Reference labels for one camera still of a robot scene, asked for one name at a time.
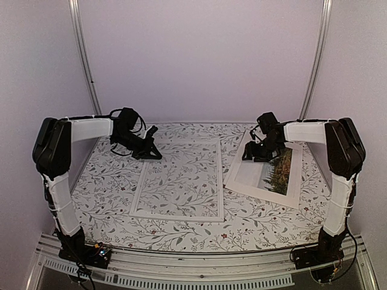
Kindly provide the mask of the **landscape photo print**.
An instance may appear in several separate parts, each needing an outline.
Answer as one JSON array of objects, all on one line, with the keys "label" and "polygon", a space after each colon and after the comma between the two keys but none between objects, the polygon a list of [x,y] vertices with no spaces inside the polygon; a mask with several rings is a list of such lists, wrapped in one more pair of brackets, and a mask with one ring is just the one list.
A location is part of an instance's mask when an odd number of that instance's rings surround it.
[{"label": "landscape photo print", "polygon": [[263,179],[268,191],[287,195],[290,178],[292,150],[285,148],[282,154],[269,162],[268,177]]}]

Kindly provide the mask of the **white mat board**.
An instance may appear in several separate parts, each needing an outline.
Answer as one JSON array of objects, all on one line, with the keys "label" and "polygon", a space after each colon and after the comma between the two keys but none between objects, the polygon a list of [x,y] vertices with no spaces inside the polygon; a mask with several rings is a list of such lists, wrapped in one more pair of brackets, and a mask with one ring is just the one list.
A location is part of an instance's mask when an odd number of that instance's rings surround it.
[{"label": "white mat board", "polygon": [[301,171],[303,147],[298,143],[286,143],[285,148],[292,150],[290,178],[287,195],[280,195],[264,188],[263,179],[268,177],[269,162],[259,163],[243,161],[242,155],[246,143],[251,141],[249,131],[244,132],[241,144],[232,161],[228,174],[224,180],[224,186],[228,190],[241,193],[253,198],[262,199],[291,208],[299,208],[301,193]]}]

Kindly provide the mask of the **white picture frame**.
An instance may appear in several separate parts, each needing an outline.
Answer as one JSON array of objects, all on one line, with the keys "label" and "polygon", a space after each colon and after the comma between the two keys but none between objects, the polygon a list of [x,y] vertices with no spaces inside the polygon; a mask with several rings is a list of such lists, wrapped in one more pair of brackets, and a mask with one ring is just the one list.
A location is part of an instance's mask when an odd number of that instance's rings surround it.
[{"label": "white picture frame", "polygon": [[221,145],[212,140],[161,140],[161,160],[143,163],[130,214],[186,222],[224,220]]}]

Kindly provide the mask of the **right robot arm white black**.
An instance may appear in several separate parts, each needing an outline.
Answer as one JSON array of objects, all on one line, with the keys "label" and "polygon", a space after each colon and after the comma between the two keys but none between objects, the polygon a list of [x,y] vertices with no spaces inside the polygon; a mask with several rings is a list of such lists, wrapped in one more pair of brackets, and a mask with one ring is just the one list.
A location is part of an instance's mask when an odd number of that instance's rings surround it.
[{"label": "right robot arm white black", "polygon": [[258,117],[257,128],[264,138],[250,131],[251,141],[244,148],[243,160],[271,161],[289,142],[324,144],[332,177],[328,216],[320,229],[318,246],[313,250],[317,263],[326,263],[340,248],[348,234],[348,215],[351,213],[358,175],[366,158],[360,135],[351,118],[338,120],[296,120],[281,123],[274,113]]}]

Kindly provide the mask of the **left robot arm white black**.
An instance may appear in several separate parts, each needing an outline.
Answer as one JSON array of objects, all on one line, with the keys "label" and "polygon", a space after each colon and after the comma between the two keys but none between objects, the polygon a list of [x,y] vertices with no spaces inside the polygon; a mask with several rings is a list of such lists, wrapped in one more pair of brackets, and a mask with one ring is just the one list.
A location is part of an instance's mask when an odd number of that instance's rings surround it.
[{"label": "left robot arm white black", "polygon": [[85,262],[90,250],[72,203],[69,170],[71,146],[83,140],[108,137],[113,145],[128,149],[135,160],[160,160],[154,144],[156,126],[147,127],[132,108],[115,109],[108,115],[47,117],[37,135],[32,158],[42,177],[45,198],[56,221],[57,236],[67,242],[67,253],[77,262]]}]

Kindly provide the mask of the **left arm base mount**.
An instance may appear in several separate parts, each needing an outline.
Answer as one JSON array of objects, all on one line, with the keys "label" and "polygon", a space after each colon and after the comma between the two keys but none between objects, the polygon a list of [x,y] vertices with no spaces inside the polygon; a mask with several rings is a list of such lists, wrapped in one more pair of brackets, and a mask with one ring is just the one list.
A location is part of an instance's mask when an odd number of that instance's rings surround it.
[{"label": "left arm base mount", "polygon": [[64,240],[59,257],[81,265],[107,269],[111,259],[111,247],[99,242],[86,245],[82,240]]}]

